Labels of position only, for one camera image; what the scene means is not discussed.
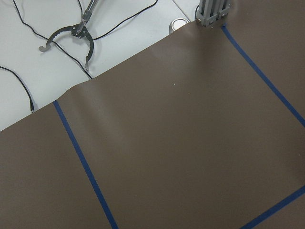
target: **black wire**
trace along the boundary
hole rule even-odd
[[[81,7],[81,2],[80,0],[77,0],[78,1],[78,5],[80,6],[80,9],[81,9],[81,17],[82,17],[82,7]]]
[[[197,10],[198,10],[198,8],[199,8],[199,5],[195,9],[195,19],[197,19]]]
[[[34,112],[34,103],[33,103],[33,100],[32,100],[32,97],[31,97],[31,95],[30,95],[29,90],[28,90],[27,87],[24,85],[24,83],[22,82],[22,80],[21,80],[21,79],[19,78],[19,76],[18,76],[15,72],[13,72],[12,70],[10,70],[10,69],[8,69],[8,68],[5,68],[5,67],[1,67],[1,66],[0,66],[0,68],[4,69],[4,70],[6,70],[6,71],[9,71],[9,72],[11,72],[11,73],[13,73],[13,74],[17,77],[17,79],[18,79],[19,82],[22,84],[23,88],[25,89],[25,91],[26,91],[27,94],[28,94],[28,97],[29,97],[29,99],[30,99],[30,111],[32,111],[32,113],[33,113],[33,112]]]
[[[158,2],[158,0],[156,0],[156,2],[155,2],[153,5],[150,5],[150,6],[146,7],[145,9],[143,9],[143,10],[137,12],[136,14],[134,14],[134,15],[132,15],[132,16],[126,18],[125,20],[123,20],[122,22],[120,22],[119,24],[117,24],[113,29],[111,29],[110,31],[108,31],[107,33],[105,33],[105,34],[102,35],[102,36],[99,36],[99,37],[97,37],[97,38],[94,38],[94,40],[96,41],[96,40],[98,40],[98,39],[100,39],[100,38],[102,38],[102,37],[108,35],[108,34],[111,33],[113,30],[115,30],[117,27],[119,27],[122,23],[124,23],[125,21],[127,21],[127,20],[129,20],[129,19],[131,19],[131,18],[133,18],[133,17],[135,17],[135,16],[137,16],[137,15],[139,15],[140,13],[144,12],[145,10],[148,10],[149,8],[151,8],[151,7],[153,7],[155,4],[157,4],[157,2]]]
[[[16,10],[17,10],[17,13],[18,13],[18,16],[19,16],[19,18],[20,18],[22,24],[28,26],[28,27],[33,31],[33,33],[36,34],[37,36],[39,36],[39,37],[41,37],[41,38],[47,40],[48,38],[46,38],[46,37],[40,35],[39,33],[37,33],[29,24],[27,24],[27,23],[25,23],[25,22],[23,21],[23,19],[22,19],[21,15],[20,15],[20,12],[19,12],[19,9],[18,9],[18,7],[17,7],[17,4],[16,4],[15,0],[13,0],[13,2],[14,2],[14,4],[15,4],[15,7],[16,7]],[[54,41],[52,41],[52,42],[53,42],[54,44],[56,44],[57,47],[60,48],[67,56],[69,56],[69,57],[70,57],[71,59],[73,59],[76,63],[78,63],[78,65],[81,67],[81,69],[84,71],[84,73],[85,73],[90,79],[92,79],[92,77],[90,76],[90,74],[84,69],[84,67],[82,66],[82,64],[81,64],[77,59],[75,59],[75,58],[72,57],[70,54],[68,54],[68,53],[67,53],[58,43],[56,43],[56,42],[54,42]]]

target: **silver circular object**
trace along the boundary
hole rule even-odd
[[[181,28],[182,26],[186,25],[187,23],[189,23],[189,21],[184,18],[177,18],[173,20],[170,24],[170,34],[176,31],[177,29]]]

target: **blue tape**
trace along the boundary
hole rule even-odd
[[[262,78],[262,80],[268,85],[268,87],[274,92],[274,94],[284,103],[288,110],[299,120],[299,122],[305,127],[305,119],[297,112],[297,110],[290,104],[290,102],[280,93],[280,91],[274,86],[274,84],[267,78],[267,76],[260,70],[257,65],[251,60],[251,58],[245,53],[245,51],[239,46],[239,44],[232,37],[228,31],[226,25],[222,26],[222,30],[226,37],[232,43],[232,45],[237,49],[237,51],[243,56],[243,58],[248,62],[248,64],[256,71],[256,73]]]
[[[272,216],[277,211],[281,210],[286,205],[290,204],[292,201],[296,200],[300,196],[302,196],[305,193],[305,186],[301,187],[299,190],[295,191],[293,194],[287,196],[285,199],[283,199],[281,202],[274,205],[272,208],[265,211],[260,216],[256,217],[246,225],[242,226],[241,229],[251,229],[263,222],[265,219]]]
[[[103,194],[100,190],[100,187],[99,187],[99,185],[97,184],[97,182],[94,178],[94,175],[93,175],[93,173],[92,173],[92,171],[91,171],[91,169],[90,169],[90,167],[89,167],[89,165],[86,161],[86,158],[85,158],[84,154],[82,153],[81,148],[80,148],[80,146],[79,146],[79,144],[78,144],[78,142],[77,142],[70,126],[69,126],[69,123],[68,123],[68,121],[67,121],[67,119],[66,119],[66,117],[65,117],[65,115],[64,115],[64,113],[61,109],[61,106],[59,105],[57,100],[55,100],[53,102],[53,104],[56,108],[56,111],[57,111],[59,117],[61,118],[61,122],[62,122],[63,126],[65,127],[65,129],[68,133],[68,136],[69,136],[69,138],[70,138],[70,140],[71,140],[71,142],[74,146],[74,149],[75,149],[75,151],[76,151],[76,153],[77,153],[77,155],[78,155],[78,157],[81,161],[81,164],[82,164],[83,168],[85,169],[85,172],[86,172],[86,174],[87,174],[87,176],[88,176],[88,178],[91,182],[91,185],[92,185],[92,187],[95,191],[95,194],[96,194],[97,198],[99,199],[99,202],[100,202],[100,204],[101,204],[101,206],[102,206],[102,208],[103,208],[103,210],[106,214],[106,217],[107,217],[112,229],[118,229],[119,227],[117,226],[117,224],[114,220],[114,217],[113,217],[112,213],[110,212],[110,209],[109,209],[109,207],[106,203],[106,200],[105,200],[105,198],[104,198],[104,196],[103,196]]]

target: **curved metal jaw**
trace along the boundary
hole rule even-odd
[[[46,43],[46,47],[44,46],[40,46],[39,47],[39,50],[41,52],[45,52],[47,50],[50,49],[51,47],[51,42],[53,41],[53,39],[58,35],[60,34],[61,32],[66,32],[66,31],[71,31],[71,35],[74,36],[74,37],[78,37],[78,38],[83,38],[83,37],[86,37],[87,40],[89,41],[90,43],[90,48],[89,48],[89,52],[88,52],[88,55],[86,56],[86,63],[85,63],[85,68],[86,70],[88,71],[89,70],[89,65],[88,65],[88,62],[90,60],[90,58],[92,57],[93,55],[93,50],[94,50],[94,41],[93,41],[93,38],[92,36],[90,35],[90,33],[88,32],[86,26],[83,26],[81,32],[77,31],[79,27],[79,24],[76,24],[76,25],[72,25],[72,26],[66,26],[66,27],[63,27],[59,30],[57,30],[55,33],[53,33],[51,35],[51,37],[49,37],[49,39],[47,40],[47,43]]]

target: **blue line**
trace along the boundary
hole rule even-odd
[[[269,86],[269,88],[274,92],[274,94],[284,103],[288,110],[299,120],[299,122],[305,127],[305,119],[297,112],[297,110],[290,104],[290,102],[280,93],[280,91],[274,86],[274,84],[267,78],[267,76],[258,68],[258,66],[251,60],[251,58],[245,53],[245,51],[239,46],[239,44],[232,37],[228,31],[226,25],[222,26],[222,30],[226,37],[232,43],[232,45],[237,49],[237,51],[243,56],[243,58],[248,62],[248,64],[256,71],[256,73],[262,78],[262,80]]]
[[[92,171],[91,171],[91,169],[90,169],[90,167],[89,167],[89,165],[86,161],[86,158],[85,158],[84,154],[81,151],[81,148],[80,148],[79,144],[77,143],[77,140],[76,140],[76,138],[75,138],[70,126],[69,126],[69,123],[68,123],[62,109],[61,109],[61,106],[59,105],[57,100],[55,100],[53,102],[53,104],[56,108],[56,111],[57,111],[59,117],[61,118],[61,122],[62,122],[63,126],[65,127],[65,129],[68,133],[68,136],[69,136],[69,138],[70,138],[70,140],[71,140],[71,142],[74,146],[74,149],[75,149],[75,151],[76,151],[76,153],[77,153],[77,155],[78,155],[78,157],[81,161],[81,164],[82,164],[83,168],[85,169],[85,172],[86,172],[86,174],[87,174],[87,176],[88,176],[88,178],[91,182],[91,185],[92,185],[92,187],[95,191],[95,194],[96,194],[97,198],[99,199],[99,202],[100,202],[100,204],[101,204],[101,206],[102,206],[102,208],[103,208],[103,210],[106,214],[106,217],[107,217],[112,229],[118,229],[119,227],[117,226],[117,224],[114,220],[114,217],[113,217],[112,213],[110,212],[110,209],[109,209],[109,207],[106,203],[106,200],[105,200],[105,198],[104,198],[104,196],[103,196],[103,194],[100,190],[100,187],[99,187],[99,185],[97,184],[97,182],[94,178],[94,175],[93,175],[93,173],[92,173]]]
[[[300,196],[302,196],[305,193],[305,186],[301,187],[299,190],[295,191],[293,194],[287,196],[285,199],[283,199],[281,202],[277,203],[274,205],[272,208],[268,209],[265,211],[263,214],[260,216],[256,217],[243,227],[241,229],[251,229],[257,226],[259,223],[263,222],[265,219],[268,217],[272,216],[274,213],[277,211],[281,210],[283,207],[286,205],[290,204],[292,201],[296,200]]]

